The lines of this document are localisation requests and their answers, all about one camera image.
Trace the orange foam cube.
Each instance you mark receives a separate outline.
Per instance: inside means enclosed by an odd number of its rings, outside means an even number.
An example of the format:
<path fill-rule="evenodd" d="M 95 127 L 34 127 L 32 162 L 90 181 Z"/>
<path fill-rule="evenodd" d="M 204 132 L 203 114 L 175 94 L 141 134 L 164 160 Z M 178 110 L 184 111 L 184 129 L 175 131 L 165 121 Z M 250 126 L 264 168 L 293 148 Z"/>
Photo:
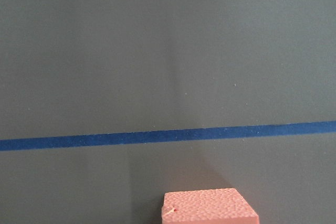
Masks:
<path fill-rule="evenodd" d="M 235 188 L 165 193 L 162 223 L 260 223 Z"/>

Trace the brown paper table mat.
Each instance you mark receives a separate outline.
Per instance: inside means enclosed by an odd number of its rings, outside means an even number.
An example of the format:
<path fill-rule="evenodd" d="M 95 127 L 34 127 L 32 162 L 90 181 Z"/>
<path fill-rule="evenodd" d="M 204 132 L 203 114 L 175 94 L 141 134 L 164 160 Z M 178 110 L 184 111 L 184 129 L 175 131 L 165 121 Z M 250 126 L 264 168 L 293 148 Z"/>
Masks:
<path fill-rule="evenodd" d="M 335 223 L 335 0 L 1 0 L 1 223 L 160 223 L 236 188 Z"/>

